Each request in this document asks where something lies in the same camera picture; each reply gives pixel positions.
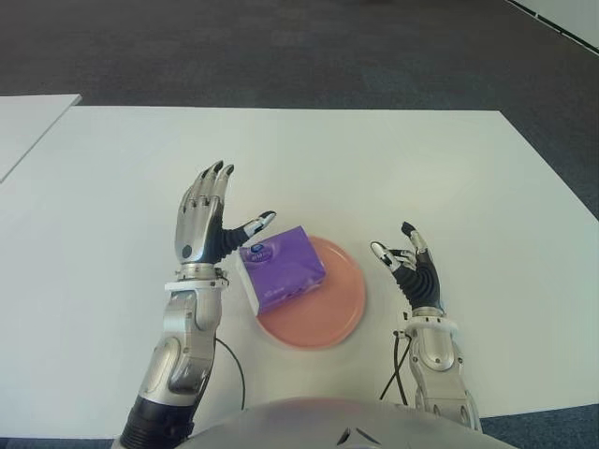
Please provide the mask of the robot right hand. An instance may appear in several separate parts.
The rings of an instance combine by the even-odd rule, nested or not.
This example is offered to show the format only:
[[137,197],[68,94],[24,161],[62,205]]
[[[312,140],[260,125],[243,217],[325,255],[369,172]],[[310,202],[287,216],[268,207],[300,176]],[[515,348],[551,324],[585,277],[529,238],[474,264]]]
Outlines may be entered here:
[[433,308],[444,314],[439,277],[428,244],[407,222],[402,224],[402,233],[413,250],[389,249],[379,241],[371,242],[371,250],[392,274],[413,310]]

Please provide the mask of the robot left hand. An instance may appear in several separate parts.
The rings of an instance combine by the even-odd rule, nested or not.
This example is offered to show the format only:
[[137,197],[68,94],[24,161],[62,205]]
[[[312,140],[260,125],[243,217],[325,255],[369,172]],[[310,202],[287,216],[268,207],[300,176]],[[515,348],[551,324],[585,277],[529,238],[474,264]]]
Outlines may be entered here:
[[183,194],[174,249],[179,262],[215,265],[239,249],[276,217],[267,210],[234,229],[223,228],[226,189],[234,166],[218,161],[201,171]]

